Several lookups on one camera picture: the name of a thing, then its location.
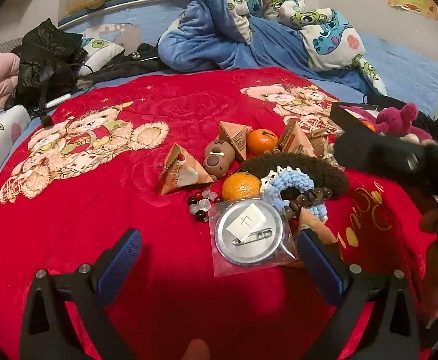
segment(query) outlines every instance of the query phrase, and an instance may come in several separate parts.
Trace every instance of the blue gripper pad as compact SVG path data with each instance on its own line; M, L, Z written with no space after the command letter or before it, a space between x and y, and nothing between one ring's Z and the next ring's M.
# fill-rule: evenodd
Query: blue gripper pad
M99 305L104 306L114 301L141 250L142 235L135 229L129 229L112 249L99 257L95 264L100 269L95 286Z
M341 258L327 250L311 229L302 230L298 234L296 247L299 258L304 262L324 300L339 306L350 280Z

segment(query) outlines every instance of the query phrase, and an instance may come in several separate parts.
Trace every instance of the silver metal disc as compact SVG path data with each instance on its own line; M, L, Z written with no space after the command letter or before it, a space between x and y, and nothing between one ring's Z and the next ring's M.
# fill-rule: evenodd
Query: silver metal disc
M258 240L240 243L226 228L251 204L254 203L265 215L266 221L254 233L260 235ZM261 231L268 231L263 237ZM232 264L239 266L254 266L270 259L280 247L284 237L284 225L279 211L270 203L258 199L242 199L231 204L222 212L216 224L216 246L222 256Z

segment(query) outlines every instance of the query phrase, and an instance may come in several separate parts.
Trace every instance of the pink plush toy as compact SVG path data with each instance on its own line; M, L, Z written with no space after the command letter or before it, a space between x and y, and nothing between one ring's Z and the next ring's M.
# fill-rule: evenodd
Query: pink plush toy
M379 112L376 119L363 108L347 108L371 122L375 126L377 133L393 134L400 137L407 134L415 134L420 142L425 139L432 139L431 135L427 132L412 125L412 122L419 115L419 111L414 103L407 103L401 110L393 107L384 108Z

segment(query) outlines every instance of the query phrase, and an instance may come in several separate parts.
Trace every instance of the white paper label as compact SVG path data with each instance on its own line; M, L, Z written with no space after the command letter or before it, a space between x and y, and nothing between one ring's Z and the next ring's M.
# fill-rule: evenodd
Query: white paper label
M260 230L260 226L266 221L265 215L254 204L249 206L234 221L227 226L226 230L232 233L241 242L254 231Z

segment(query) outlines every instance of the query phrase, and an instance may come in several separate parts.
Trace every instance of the clear plastic bag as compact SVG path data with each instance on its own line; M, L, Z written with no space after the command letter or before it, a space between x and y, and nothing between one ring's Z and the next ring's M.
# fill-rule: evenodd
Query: clear plastic bag
M285 211L266 200L228 200L213 204L208 214L214 276L250 272L297 259ZM247 227L244 231L241 222Z

